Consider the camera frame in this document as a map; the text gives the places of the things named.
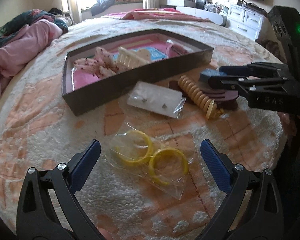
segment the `bedspread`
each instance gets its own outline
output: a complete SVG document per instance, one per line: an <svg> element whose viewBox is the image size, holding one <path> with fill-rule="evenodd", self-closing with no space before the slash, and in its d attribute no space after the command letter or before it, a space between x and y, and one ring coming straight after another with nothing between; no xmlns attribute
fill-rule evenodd
<svg viewBox="0 0 300 240"><path fill-rule="evenodd" d="M102 21L110 23L101 28ZM108 230L114 239L194 239L225 195L199 157L191 166L180 201L143 179L108 166L104 158L107 145L127 118L142 120L142 126L136 128L151 136L196 150L209 138L220 152L249 170L276 165L286 142L279 118L271 111L248 108L244 98L238 98L237 111L208 122L194 105L185 104L182 118L172 120L128 106L127 95L82 116L72 114L60 92L66 52L114 35L157 28L214 47L210 67L252 61L279 63L257 43L209 22L94 19L71 27L28 64L0 102L0 216L12 230L27 169L53 169L82 152L95 138L101 142L102 155L82 191L76 193L93 223ZM199 71L187 74L196 78ZM158 84L168 86L171 79ZM61 223L68 227L53 192L51 198Z"/></svg>

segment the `plastic packaging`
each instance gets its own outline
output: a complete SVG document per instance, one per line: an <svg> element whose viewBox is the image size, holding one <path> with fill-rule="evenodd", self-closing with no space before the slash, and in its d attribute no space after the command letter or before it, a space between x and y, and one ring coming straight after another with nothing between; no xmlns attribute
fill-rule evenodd
<svg viewBox="0 0 300 240"><path fill-rule="evenodd" d="M179 118L186 99L182 92L139 81L127 100L130 106Z"/></svg>
<svg viewBox="0 0 300 240"><path fill-rule="evenodd" d="M195 153L173 142L151 138L125 122L111 139L106 159L113 167L144 178L181 199Z"/></svg>

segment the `pile of clothes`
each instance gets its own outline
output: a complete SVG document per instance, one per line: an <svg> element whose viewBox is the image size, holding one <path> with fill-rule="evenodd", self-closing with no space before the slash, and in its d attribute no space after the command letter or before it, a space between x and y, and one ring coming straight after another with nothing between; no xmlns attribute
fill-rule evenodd
<svg viewBox="0 0 300 240"><path fill-rule="evenodd" d="M143 0L97 0L91 8L92 16L100 14L114 4L142 2Z"/></svg>
<svg viewBox="0 0 300 240"><path fill-rule="evenodd" d="M0 97L29 61L67 32L64 20L39 9L24 12L6 23L0 30Z"/></svg>

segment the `white cabinet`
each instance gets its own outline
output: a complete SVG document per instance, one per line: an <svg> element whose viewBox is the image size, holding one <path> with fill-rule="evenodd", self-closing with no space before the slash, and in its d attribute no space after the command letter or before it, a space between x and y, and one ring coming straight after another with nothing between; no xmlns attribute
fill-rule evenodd
<svg viewBox="0 0 300 240"><path fill-rule="evenodd" d="M268 31L267 18L248 8L232 4L226 27L251 40L265 39Z"/></svg>

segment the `metal screw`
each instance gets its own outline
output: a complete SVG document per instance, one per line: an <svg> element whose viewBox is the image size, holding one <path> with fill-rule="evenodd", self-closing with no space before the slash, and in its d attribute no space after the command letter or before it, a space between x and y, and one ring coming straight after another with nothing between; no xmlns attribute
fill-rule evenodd
<svg viewBox="0 0 300 240"><path fill-rule="evenodd" d="M30 168L29 170L28 170L28 173L29 174L32 174L32 173L34 173L35 172L35 168L34 167L32 167L32 168Z"/></svg>
<svg viewBox="0 0 300 240"><path fill-rule="evenodd" d="M234 167L237 171L242 171L243 170L243 166L241 164L236 164Z"/></svg>
<svg viewBox="0 0 300 240"><path fill-rule="evenodd" d="M266 174L271 175L272 174L271 169L266 169Z"/></svg>
<svg viewBox="0 0 300 240"><path fill-rule="evenodd" d="M58 170L64 170L65 168L66 168L66 164L65 163L60 163L59 165L58 165Z"/></svg>

